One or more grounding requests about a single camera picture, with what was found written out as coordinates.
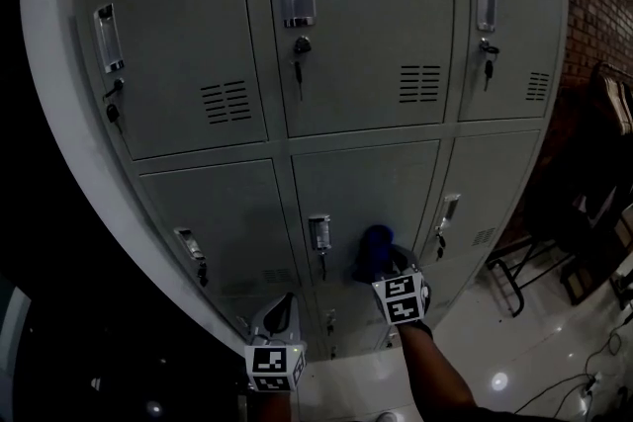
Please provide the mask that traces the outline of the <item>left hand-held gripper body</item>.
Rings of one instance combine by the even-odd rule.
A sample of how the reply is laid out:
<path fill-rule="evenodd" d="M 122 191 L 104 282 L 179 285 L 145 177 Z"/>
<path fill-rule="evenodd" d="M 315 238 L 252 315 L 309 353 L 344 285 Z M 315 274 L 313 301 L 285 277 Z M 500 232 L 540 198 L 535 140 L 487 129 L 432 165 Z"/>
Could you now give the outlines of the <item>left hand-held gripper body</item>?
<path fill-rule="evenodd" d="M 264 393 L 295 391 L 307 365 L 304 342 L 247 345 L 244 358 L 251 389 Z"/>

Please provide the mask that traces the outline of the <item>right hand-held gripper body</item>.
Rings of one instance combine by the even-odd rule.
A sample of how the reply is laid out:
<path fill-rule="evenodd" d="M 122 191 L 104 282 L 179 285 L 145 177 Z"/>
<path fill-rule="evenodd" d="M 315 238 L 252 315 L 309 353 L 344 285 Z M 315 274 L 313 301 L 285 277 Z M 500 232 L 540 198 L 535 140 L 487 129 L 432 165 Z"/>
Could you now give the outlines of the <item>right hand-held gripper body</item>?
<path fill-rule="evenodd" d="M 375 281 L 371 284 L 375 299 L 386 322 L 401 325 L 422 321 L 430 306 L 431 289 L 419 270 Z"/>

